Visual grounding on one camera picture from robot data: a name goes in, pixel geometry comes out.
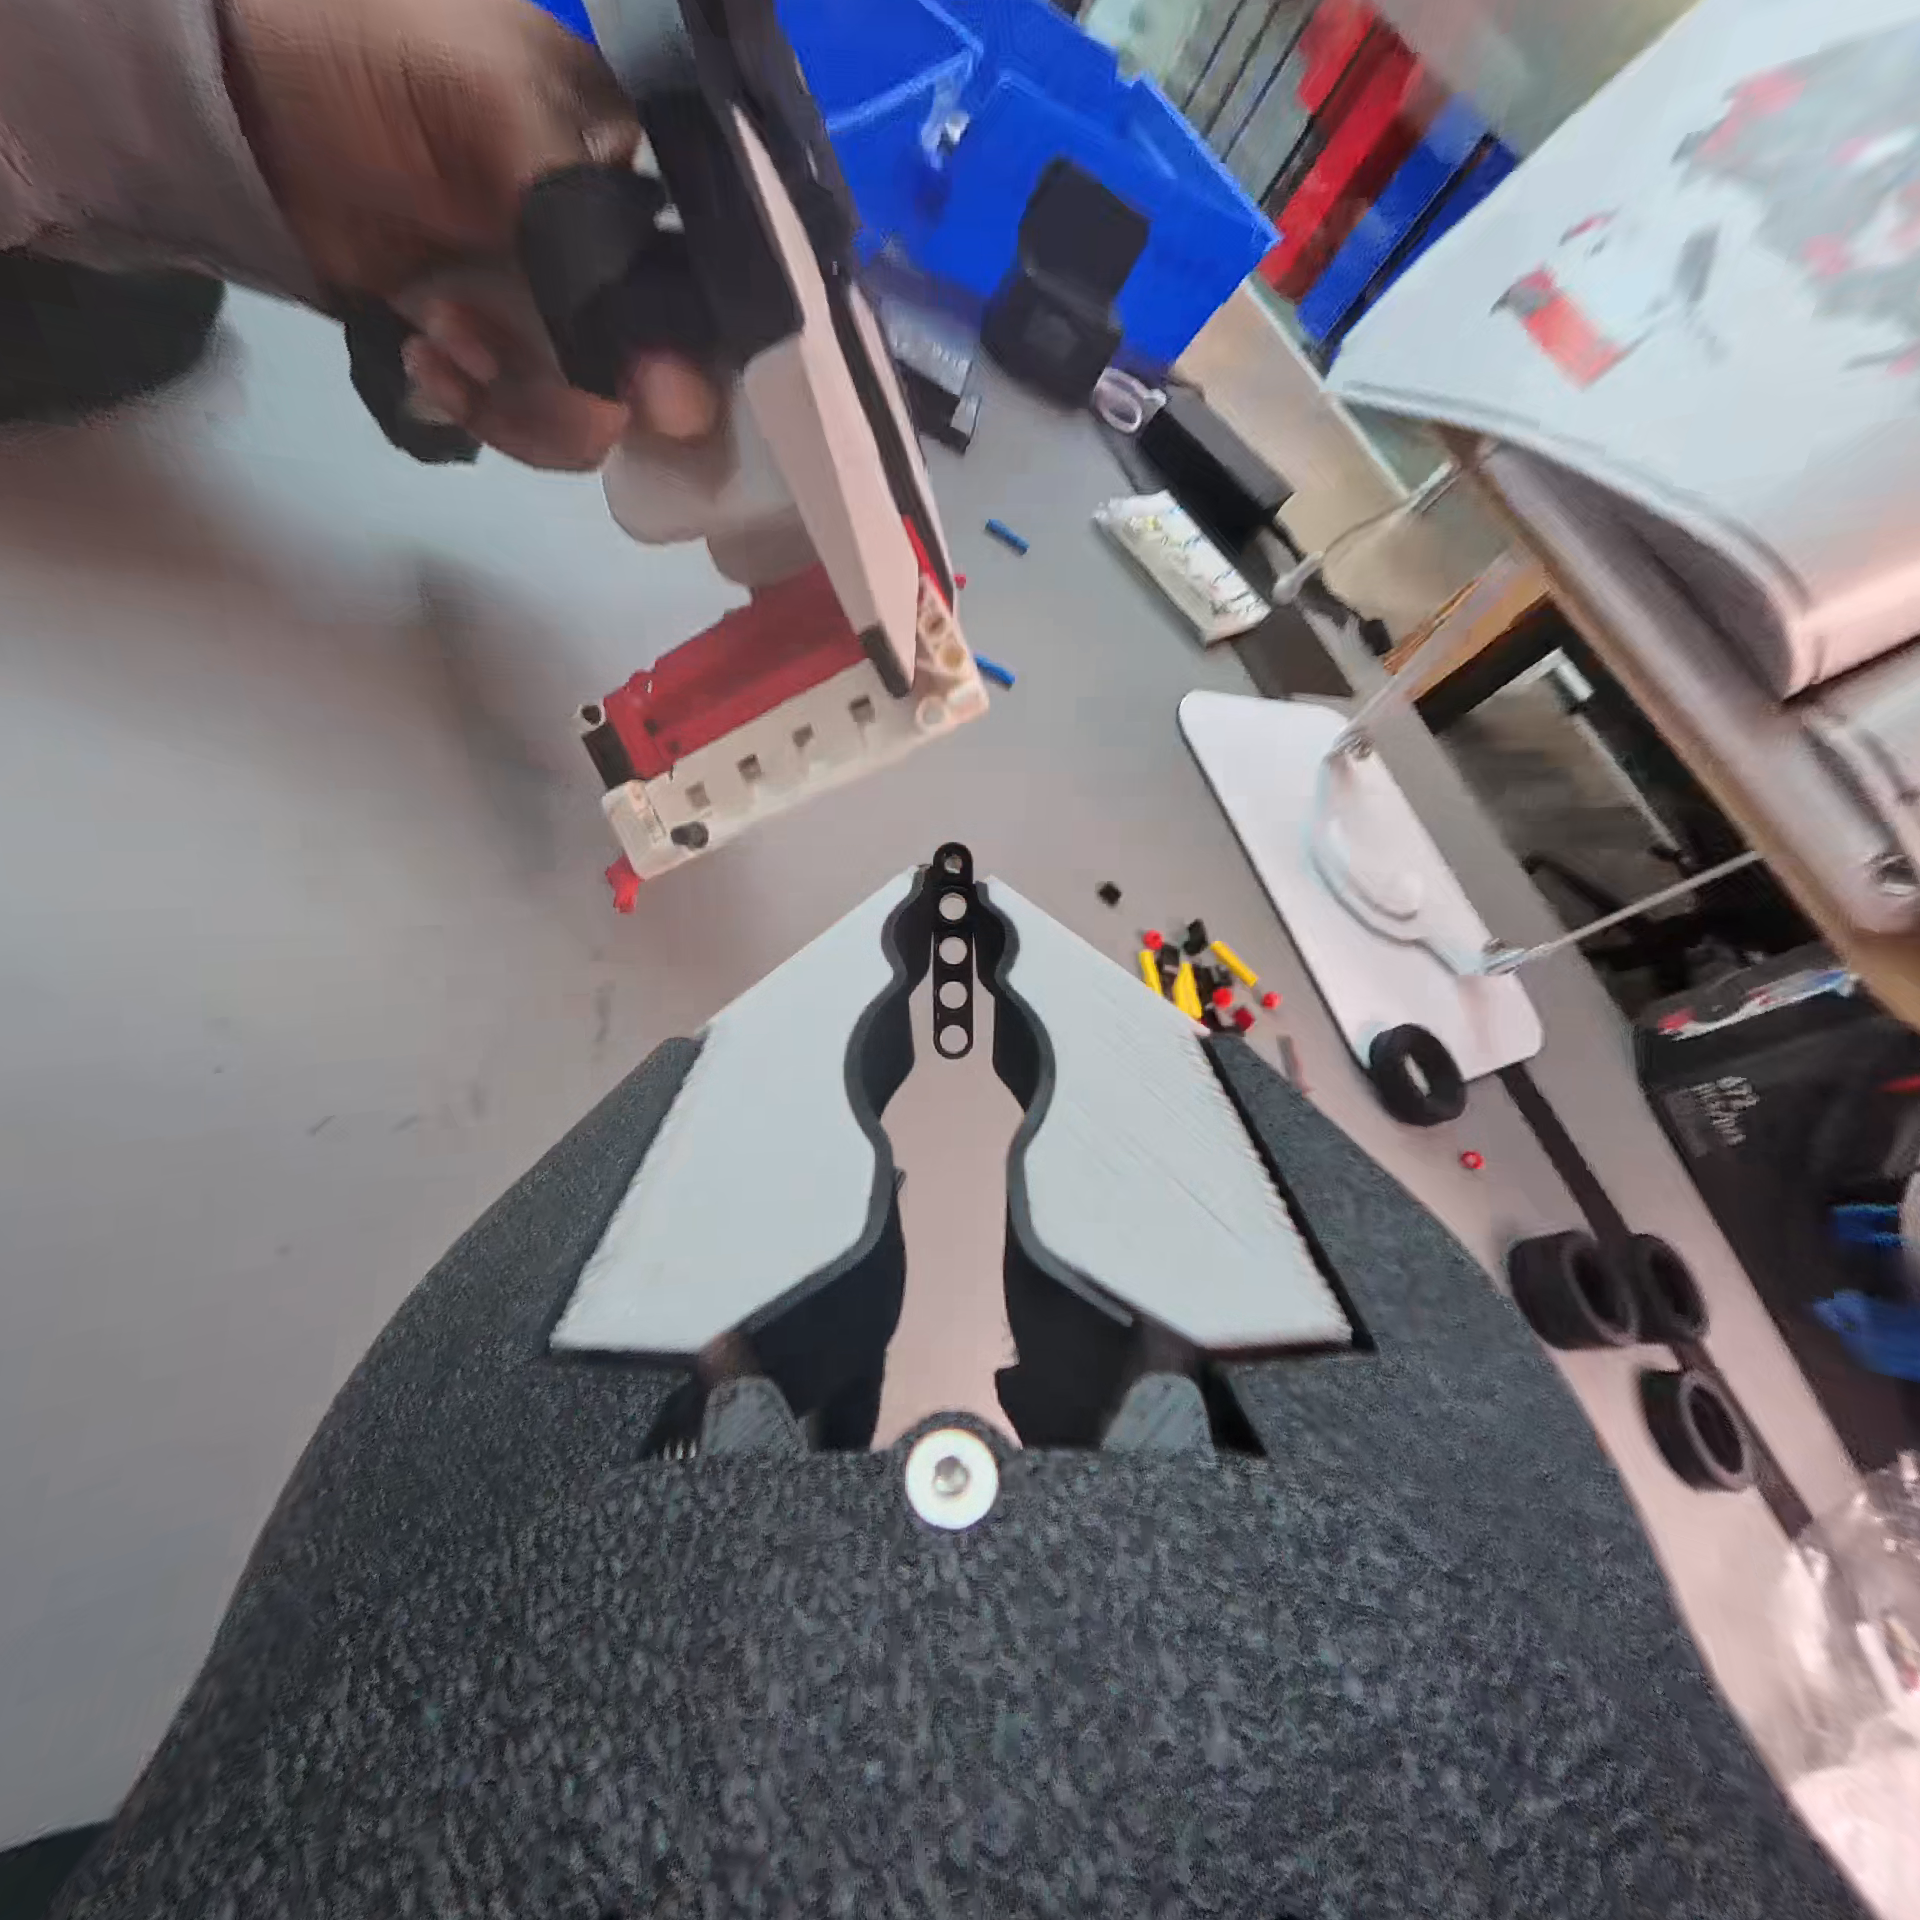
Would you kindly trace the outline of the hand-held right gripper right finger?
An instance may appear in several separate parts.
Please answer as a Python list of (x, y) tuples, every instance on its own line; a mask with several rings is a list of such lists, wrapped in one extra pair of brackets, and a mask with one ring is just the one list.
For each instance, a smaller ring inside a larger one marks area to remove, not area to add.
[(1017, 1105), (1004, 1181), (1027, 1449), (1219, 1442), (1237, 1364), (1349, 1357), (1353, 1317), (1209, 1033), (1006, 879), (976, 884), (992, 1070)]

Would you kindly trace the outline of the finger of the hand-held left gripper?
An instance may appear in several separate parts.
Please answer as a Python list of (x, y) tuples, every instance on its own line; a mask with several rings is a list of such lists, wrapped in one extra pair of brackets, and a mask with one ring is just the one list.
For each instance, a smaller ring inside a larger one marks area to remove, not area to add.
[(747, 362), (742, 399), (884, 692), (904, 699), (919, 674), (924, 574), (908, 519), (926, 507), (924, 473), (904, 457), (904, 413), (862, 293), (820, 259), (744, 113), (736, 145), (797, 311), (797, 325)]

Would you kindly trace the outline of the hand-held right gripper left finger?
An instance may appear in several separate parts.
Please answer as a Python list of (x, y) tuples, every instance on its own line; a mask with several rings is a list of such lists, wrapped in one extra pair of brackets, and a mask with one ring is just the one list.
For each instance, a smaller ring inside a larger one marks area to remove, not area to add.
[(904, 1298), (884, 1114), (912, 1075), (926, 868), (737, 994), (696, 1052), (553, 1325), (561, 1357), (768, 1377), (820, 1449), (868, 1449)]

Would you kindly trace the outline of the red white toy brick assembly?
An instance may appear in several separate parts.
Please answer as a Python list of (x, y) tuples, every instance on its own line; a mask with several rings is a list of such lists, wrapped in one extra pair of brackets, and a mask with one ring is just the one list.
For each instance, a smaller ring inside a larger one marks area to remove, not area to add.
[(648, 879), (982, 717), (992, 682), (929, 579), (916, 620), (908, 691), (892, 692), (812, 567), (582, 705), (575, 732), (616, 845), (614, 911), (632, 915)]

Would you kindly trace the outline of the black toy beam with holes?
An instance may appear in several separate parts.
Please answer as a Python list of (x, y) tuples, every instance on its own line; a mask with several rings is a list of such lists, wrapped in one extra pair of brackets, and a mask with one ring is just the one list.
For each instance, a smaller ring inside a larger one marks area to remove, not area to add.
[(971, 850), (957, 842), (937, 849), (929, 879), (929, 1038), (951, 1062), (974, 1050), (976, 884)]

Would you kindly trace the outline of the person's left forearm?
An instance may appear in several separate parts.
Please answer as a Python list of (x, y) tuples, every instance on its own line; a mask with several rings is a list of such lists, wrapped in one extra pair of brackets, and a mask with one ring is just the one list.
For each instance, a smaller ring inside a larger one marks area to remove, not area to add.
[(213, 2), (1, 4), (1, 249), (316, 303), (251, 154)]

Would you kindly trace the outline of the grey desk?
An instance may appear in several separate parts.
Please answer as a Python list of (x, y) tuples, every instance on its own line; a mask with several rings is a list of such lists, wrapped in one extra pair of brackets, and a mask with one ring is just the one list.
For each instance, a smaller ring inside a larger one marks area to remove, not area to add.
[[(113, 1820), (64, 1913), (1859, 1916), (1867, 1837), (1916, 1901), (1916, 1754), (1792, 1773), (1761, 1497), (1493, 1279), (1559, 1201), (1503, 1093), (1419, 1139), (1360, 1081), (1118, 479), (997, 386), (935, 484), (969, 579), (1029, 542), (1015, 691), (619, 919), (574, 709), (737, 598), (700, 547), (412, 463), (241, 293), (4, 435), (4, 1844)], [(1231, 1366), (1248, 1430), (1007, 1425), (977, 933), (883, 1121), (870, 1447), (742, 1350), (553, 1353), (703, 1027), (951, 842), (1125, 977), (1104, 879), (1278, 974), (1312, 1093), (1209, 1043), (1350, 1356)]]

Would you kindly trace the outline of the person's left hand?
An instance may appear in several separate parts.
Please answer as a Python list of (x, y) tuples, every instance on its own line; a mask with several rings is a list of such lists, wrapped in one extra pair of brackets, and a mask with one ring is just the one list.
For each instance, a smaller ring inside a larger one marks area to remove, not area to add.
[(575, 162), (630, 169), (643, 131), (600, 58), (520, 2), (222, 4), (247, 145), (325, 301), (381, 301), (404, 406), (547, 470), (630, 431), (702, 443), (705, 374), (645, 355), (614, 399), (559, 374), (516, 274), (520, 195)]

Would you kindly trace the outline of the pile of blue black pins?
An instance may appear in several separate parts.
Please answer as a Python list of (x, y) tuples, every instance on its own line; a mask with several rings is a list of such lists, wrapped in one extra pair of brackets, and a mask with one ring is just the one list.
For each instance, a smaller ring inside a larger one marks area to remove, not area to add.
[(993, 691), (1013, 691), (1038, 620), (1029, 542), (997, 516), (982, 522), (981, 540), (974, 582), (963, 594), (966, 634), (982, 679)]

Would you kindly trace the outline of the pile of yellow red pieces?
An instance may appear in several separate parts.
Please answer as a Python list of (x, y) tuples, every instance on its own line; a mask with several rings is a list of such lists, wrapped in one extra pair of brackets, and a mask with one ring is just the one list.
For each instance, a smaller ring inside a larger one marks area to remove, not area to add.
[(1165, 907), (1115, 879), (1094, 890), (1118, 959), (1209, 1035), (1279, 1047), (1286, 999), (1278, 974), (1213, 911)]

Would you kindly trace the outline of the black rubber toy tyre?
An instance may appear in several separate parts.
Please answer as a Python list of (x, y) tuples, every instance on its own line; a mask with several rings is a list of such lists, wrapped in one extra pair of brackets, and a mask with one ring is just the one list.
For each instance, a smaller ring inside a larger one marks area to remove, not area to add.
[(1743, 1418), (1717, 1379), (1696, 1366), (1643, 1371), (1639, 1404), (1653, 1447), (1684, 1485), (1709, 1494), (1753, 1485)]
[(1552, 1231), (1517, 1239), (1505, 1251), (1503, 1274), (1515, 1308), (1547, 1347), (1588, 1353), (1639, 1345), (1639, 1300), (1596, 1236)]
[(1451, 1124), (1467, 1108), (1467, 1078), (1454, 1052), (1421, 1025), (1375, 1033), (1364, 1070), (1383, 1111), (1408, 1126)]
[(1692, 1266), (1654, 1234), (1622, 1242), (1619, 1269), (1639, 1315), (1639, 1334), (1649, 1347), (1693, 1349), (1709, 1333), (1707, 1298)]

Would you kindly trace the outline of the black charger case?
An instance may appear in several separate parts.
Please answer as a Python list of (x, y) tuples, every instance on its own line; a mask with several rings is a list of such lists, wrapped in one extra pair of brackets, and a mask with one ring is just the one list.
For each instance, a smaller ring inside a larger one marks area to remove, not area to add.
[(1151, 221), (1072, 158), (1053, 158), (1015, 235), (1015, 263), (988, 300), (977, 340), (1013, 381), (1081, 409), (1119, 348), (1118, 298)]

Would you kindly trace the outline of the shiny sticker sheet packet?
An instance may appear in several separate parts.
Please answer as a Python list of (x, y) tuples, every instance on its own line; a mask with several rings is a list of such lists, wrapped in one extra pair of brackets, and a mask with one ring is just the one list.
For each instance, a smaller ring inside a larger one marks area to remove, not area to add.
[(1167, 489), (1115, 497), (1092, 526), (1205, 647), (1241, 639), (1273, 613)]

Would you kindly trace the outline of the black power adapter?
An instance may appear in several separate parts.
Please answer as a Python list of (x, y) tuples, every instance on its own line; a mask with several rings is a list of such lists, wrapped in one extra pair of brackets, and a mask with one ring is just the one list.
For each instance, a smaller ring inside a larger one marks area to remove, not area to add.
[(1165, 386), (1137, 428), (1135, 443), (1192, 516), (1262, 526), (1294, 497), (1285, 473), (1196, 389)]

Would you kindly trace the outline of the white book stand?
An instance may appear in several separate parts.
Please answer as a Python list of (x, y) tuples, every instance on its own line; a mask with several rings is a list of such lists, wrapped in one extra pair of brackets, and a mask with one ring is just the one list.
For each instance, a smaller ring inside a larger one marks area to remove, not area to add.
[(1470, 589), (1353, 713), (1196, 691), (1179, 726), (1355, 1065), (1395, 1025), (1421, 1025), (1465, 1078), (1527, 1065), (1544, 1043), (1523, 971), (1760, 868), (1916, 1029), (1916, 570), (1892, 574), (1892, 644), (1809, 689), (1774, 684), (1761, 639), (1787, 603), (1755, 561), (1590, 477), (1505, 446), (1473, 477), (1541, 564), (1552, 598), (1743, 838), (1743, 852), (1577, 933), (1496, 935), (1384, 761), (1419, 668), (1467, 655)]

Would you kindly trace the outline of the blue storage bin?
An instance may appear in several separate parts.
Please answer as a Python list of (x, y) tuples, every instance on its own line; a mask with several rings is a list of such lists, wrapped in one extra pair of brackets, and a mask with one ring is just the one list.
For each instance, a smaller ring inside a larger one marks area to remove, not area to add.
[(966, 124), (921, 167), (899, 246), (926, 277), (988, 298), (1017, 261), (1029, 203), (1065, 159), (1144, 221), (1115, 293), (1119, 346), (1172, 366), (1276, 242), (1276, 228), (1151, 79), (1092, 44), (1070, 62), (1004, 51), (971, 77)]

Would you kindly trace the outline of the black bag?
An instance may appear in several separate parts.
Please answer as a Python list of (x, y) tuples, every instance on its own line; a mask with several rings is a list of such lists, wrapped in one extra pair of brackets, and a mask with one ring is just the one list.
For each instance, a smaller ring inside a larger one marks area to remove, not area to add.
[(1916, 1452), (1918, 1038), (1807, 946), (1646, 1007), (1639, 1084), (1856, 1468)]

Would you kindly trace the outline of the clear plastic bag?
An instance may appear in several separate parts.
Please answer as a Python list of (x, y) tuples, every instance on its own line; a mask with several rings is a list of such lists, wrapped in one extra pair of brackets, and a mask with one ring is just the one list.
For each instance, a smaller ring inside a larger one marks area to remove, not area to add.
[(1918, 1741), (1918, 1458), (1913, 1449), (1792, 1538), (1774, 1603), (1792, 1773), (1856, 1769)]

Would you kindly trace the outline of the instruction manual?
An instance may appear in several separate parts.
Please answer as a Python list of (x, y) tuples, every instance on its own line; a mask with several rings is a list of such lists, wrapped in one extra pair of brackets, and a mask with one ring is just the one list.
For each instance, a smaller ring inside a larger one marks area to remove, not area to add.
[(1699, 4), (1336, 349), (1621, 502), (1776, 698), (1916, 638), (1918, 14)]

